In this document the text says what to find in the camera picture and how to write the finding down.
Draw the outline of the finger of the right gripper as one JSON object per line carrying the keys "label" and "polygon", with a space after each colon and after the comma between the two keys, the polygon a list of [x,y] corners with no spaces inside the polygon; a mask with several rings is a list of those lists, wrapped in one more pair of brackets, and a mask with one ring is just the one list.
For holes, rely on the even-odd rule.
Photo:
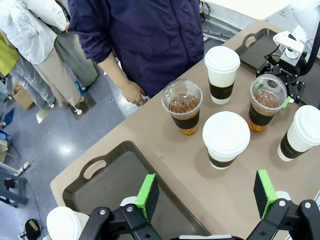
{"label": "finger of the right gripper", "polygon": [[255,76],[259,77],[261,75],[274,75],[276,76],[277,73],[274,71],[274,67],[278,67],[278,65],[273,65],[270,62],[264,62],[255,72]]}
{"label": "finger of the right gripper", "polygon": [[306,88],[306,83],[304,81],[296,82],[285,82],[287,98],[285,100],[283,110],[287,108],[289,104],[299,104],[302,102],[302,96]]}

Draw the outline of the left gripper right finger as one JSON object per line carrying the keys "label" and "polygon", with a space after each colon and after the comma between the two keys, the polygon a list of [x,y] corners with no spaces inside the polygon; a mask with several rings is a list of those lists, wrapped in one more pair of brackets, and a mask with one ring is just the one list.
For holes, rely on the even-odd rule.
{"label": "left gripper right finger", "polygon": [[287,231],[293,240],[320,238],[320,210],[316,201],[306,199],[295,204],[277,197],[265,169],[256,171],[253,193],[260,222],[248,240],[272,240],[278,231]]}

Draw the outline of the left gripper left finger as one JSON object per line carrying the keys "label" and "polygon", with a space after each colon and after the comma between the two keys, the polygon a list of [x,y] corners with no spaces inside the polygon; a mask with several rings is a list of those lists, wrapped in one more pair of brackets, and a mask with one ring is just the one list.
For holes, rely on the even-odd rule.
{"label": "left gripper left finger", "polygon": [[122,235],[130,234],[135,240],[160,240],[161,236],[151,224],[159,195],[156,174],[146,175],[133,203],[113,211],[105,206],[95,208],[79,238],[117,240]]}

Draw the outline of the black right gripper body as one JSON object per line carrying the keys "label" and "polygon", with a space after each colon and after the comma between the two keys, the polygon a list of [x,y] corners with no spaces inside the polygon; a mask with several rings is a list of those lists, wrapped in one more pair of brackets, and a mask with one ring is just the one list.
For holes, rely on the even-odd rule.
{"label": "black right gripper body", "polygon": [[274,65],[275,72],[285,77],[301,77],[307,74],[307,52],[302,54],[294,53],[293,51],[283,51],[279,61]]}

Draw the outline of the person's right hand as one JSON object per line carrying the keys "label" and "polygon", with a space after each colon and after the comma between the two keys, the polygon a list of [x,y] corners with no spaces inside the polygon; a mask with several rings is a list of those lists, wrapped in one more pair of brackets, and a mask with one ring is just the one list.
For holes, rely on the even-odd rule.
{"label": "person's right hand", "polygon": [[124,98],[138,107],[143,106],[148,101],[147,98],[143,98],[143,96],[147,96],[144,90],[135,82],[128,81],[120,89]]}

